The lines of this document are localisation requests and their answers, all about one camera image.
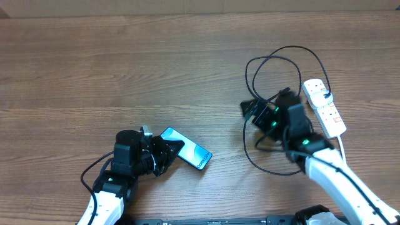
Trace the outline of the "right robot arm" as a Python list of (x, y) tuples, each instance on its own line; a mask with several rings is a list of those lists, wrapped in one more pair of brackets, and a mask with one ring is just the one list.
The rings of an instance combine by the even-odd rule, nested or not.
[(312, 130), (300, 96), (280, 92), (272, 103), (256, 98), (240, 107), (263, 138), (281, 142), (281, 152), (325, 190), (349, 224), (399, 224), (399, 212), (360, 180), (327, 138)]

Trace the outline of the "white USB charger plug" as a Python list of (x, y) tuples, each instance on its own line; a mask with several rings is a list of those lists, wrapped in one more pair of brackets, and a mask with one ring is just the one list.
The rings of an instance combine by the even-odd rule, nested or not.
[(328, 90), (322, 90), (309, 93), (307, 99), (313, 109), (318, 109), (331, 104), (333, 95)]

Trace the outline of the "white power strip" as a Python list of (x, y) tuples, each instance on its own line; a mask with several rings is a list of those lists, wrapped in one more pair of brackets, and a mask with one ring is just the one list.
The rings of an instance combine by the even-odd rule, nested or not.
[[(322, 80), (309, 79), (304, 81), (302, 90), (304, 91), (308, 101), (309, 93), (328, 89), (325, 87)], [(339, 138), (341, 134), (346, 131), (346, 126), (336, 106), (334, 105), (334, 102), (327, 106), (313, 110), (327, 138)]]

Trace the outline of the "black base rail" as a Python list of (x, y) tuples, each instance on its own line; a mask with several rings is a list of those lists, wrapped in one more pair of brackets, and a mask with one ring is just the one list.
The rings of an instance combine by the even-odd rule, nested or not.
[(120, 225), (293, 225), (296, 224), (294, 216), (267, 216), (264, 218), (239, 218), (239, 219), (133, 219), (124, 217), (116, 224)]

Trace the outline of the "blue Galaxy smartphone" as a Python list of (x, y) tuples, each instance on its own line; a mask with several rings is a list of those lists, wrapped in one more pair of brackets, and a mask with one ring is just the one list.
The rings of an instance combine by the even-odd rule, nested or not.
[(184, 146), (179, 151), (178, 157), (199, 171), (206, 167), (213, 156), (211, 152), (171, 127), (165, 129), (161, 137), (168, 141), (183, 141)]

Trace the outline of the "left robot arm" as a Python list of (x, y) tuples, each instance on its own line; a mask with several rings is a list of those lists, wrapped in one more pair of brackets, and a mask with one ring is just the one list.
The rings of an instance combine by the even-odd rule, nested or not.
[(139, 131), (119, 131), (114, 149), (80, 176), (91, 198), (77, 224), (136, 224), (125, 210), (138, 190), (139, 176), (164, 174), (183, 147), (184, 141), (153, 136), (145, 126)]

